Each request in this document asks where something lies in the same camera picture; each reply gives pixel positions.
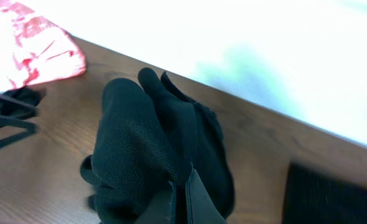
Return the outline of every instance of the black glove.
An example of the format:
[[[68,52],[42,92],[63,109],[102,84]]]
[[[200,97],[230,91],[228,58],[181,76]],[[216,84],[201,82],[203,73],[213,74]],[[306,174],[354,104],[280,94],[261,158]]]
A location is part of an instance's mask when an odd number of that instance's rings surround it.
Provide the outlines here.
[[[166,223],[223,220],[234,188],[215,114],[166,74],[160,82],[144,68],[138,79],[144,90],[123,78],[107,84],[94,154],[81,165],[102,222],[152,223],[155,210]]]

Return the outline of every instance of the wood grain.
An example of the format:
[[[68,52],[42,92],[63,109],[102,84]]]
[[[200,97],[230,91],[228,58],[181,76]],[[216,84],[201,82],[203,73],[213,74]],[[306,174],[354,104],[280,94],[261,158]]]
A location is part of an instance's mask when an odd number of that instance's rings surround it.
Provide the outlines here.
[[[80,39],[88,71],[46,88],[41,131],[0,151],[0,223],[98,223],[85,206],[90,186],[81,161],[93,151],[104,86],[136,81],[142,67],[162,70]],[[236,207],[229,223],[280,223],[291,161],[367,188],[367,149],[229,94],[170,73],[186,94],[216,111],[235,179]],[[0,137],[16,132],[3,128]]]

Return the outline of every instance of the black object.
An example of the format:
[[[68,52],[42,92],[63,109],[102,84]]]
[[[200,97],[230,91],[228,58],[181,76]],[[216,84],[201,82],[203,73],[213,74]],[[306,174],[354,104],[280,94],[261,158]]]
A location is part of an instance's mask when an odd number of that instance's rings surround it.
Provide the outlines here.
[[[214,112],[150,68],[116,79],[81,176],[103,223],[224,223],[234,188]]]
[[[0,128],[13,126],[24,128],[25,131],[0,139],[0,149],[16,141],[20,141],[36,132],[37,126],[24,121],[37,115],[37,106],[42,95],[28,88],[7,91],[0,95]]]
[[[367,224],[367,191],[292,164],[283,224]]]

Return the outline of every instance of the wooden table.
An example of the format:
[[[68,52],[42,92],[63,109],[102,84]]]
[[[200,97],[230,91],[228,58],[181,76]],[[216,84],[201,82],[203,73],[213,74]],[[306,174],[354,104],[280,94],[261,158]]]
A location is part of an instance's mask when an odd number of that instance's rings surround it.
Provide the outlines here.
[[[86,208],[92,191],[78,170],[93,152],[103,88],[114,78],[137,81],[142,67],[162,72],[75,41],[88,71],[36,86],[47,89],[40,116],[32,119],[40,133],[0,151],[0,223],[98,223]],[[170,78],[218,115],[236,188],[228,223],[280,223],[291,161],[367,188],[367,149],[178,75]],[[16,131],[0,129],[0,138]]]

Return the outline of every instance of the black garment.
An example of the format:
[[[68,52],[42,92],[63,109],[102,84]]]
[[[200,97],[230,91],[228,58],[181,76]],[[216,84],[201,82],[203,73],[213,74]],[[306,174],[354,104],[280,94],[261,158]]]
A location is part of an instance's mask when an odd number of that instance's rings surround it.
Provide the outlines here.
[[[367,224],[367,191],[292,164],[287,178],[283,223]]]
[[[168,198],[170,191],[176,207],[168,223],[201,220],[187,212],[194,202],[190,180],[200,179],[194,185],[205,187],[205,198],[226,218],[234,188],[215,113],[181,93],[165,73],[160,82],[144,68],[138,79],[143,90],[123,78],[107,84],[95,150],[81,165],[81,176],[95,187],[102,222],[135,223],[156,195]]]

